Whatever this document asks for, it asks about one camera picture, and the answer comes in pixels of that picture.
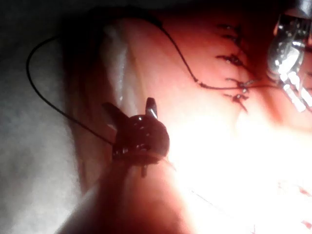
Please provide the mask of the right arm needle driver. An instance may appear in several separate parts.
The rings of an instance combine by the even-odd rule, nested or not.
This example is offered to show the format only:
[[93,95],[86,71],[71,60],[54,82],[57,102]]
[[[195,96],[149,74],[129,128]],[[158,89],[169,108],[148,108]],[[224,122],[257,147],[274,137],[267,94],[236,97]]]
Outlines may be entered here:
[[131,164],[157,164],[167,156],[169,148],[164,124],[151,116],[136,115],[117,129],[112,158]]

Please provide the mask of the left arm needle driver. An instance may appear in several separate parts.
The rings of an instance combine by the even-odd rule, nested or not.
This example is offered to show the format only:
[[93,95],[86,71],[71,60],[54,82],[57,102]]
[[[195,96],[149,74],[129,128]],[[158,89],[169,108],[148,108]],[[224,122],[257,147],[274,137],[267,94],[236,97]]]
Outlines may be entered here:
[[298,73],[303,62],[311,32],[311,19],[281,14],[267,58],[267,75],[270,79],[285,81],[291,72]]

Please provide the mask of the right arm needle driver jaw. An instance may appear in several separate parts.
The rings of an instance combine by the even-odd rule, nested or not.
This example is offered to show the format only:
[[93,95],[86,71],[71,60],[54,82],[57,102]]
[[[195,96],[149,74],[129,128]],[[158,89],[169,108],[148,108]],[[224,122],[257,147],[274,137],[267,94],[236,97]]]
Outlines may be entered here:
[[153,97],[146,100],[145,115],[158,119],[156,100]]
[[106,125],[112,127],[115,130],[123,128],[129,120],[129,117],[125,115],[118,107],[110,102],[102,104],[103,118]]

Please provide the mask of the left arm needle driver jaw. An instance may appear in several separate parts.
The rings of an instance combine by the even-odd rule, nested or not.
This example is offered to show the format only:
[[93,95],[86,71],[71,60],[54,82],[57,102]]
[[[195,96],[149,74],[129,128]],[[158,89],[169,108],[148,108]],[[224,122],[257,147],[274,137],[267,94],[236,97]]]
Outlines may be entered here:
[[312,96],[309,93],[308,88],[305,87],[305,81],[308,78],[312,78],[311,72],[305,72],[302,77],[300,77],[297,72],[290,72],[291,84],[295,87],[297,91],[297,98],[305,108],[312,107]]
[[282,89],[298,112],[301,113],[306,110],[305,104],[298,97],[295,87],[289,81],[283,82]]

